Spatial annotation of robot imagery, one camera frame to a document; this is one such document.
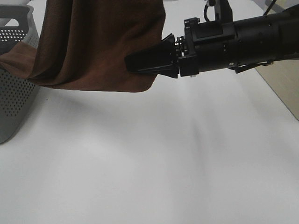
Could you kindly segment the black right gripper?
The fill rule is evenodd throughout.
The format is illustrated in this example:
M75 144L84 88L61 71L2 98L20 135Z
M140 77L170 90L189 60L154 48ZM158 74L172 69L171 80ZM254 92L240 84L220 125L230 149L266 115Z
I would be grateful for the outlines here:
M194 76L201 72L236 66L236 29L233 22L184 20L182 56L176 56L175 36L167 35L157 45L125 57L127 71L159 74L171 78Z

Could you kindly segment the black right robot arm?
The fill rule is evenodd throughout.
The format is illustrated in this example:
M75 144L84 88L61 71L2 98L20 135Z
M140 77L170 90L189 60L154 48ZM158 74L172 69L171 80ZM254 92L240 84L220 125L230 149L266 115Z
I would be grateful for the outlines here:
M214 6L215 20L184 21L184 35L168 35L159 44L125 57L127 71L171 78L230 69L241 73L275 61L299 57L299 7L233 21L226 0Z

